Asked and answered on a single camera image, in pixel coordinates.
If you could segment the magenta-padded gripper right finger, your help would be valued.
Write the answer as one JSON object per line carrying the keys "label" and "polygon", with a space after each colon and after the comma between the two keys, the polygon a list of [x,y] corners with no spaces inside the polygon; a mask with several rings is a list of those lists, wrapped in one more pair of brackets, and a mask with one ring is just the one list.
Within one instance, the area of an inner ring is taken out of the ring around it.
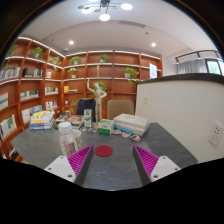
{"label": "magenta-padded gripper right finger", "polygon": [[167,156],[158,157],[137,145],[133,146],[133,157],[143,186],[180,170]]}

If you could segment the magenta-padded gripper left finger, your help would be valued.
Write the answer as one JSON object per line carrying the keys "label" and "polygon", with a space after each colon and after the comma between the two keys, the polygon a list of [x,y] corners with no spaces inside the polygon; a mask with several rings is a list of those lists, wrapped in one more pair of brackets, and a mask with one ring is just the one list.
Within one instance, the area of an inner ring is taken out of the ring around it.
{"label": "magenta-padded gripper left finger", "polygon": [[45,171],[82,186],[93,154],[93,146],[87,146],[68,157],[59,156],[45,168]]}

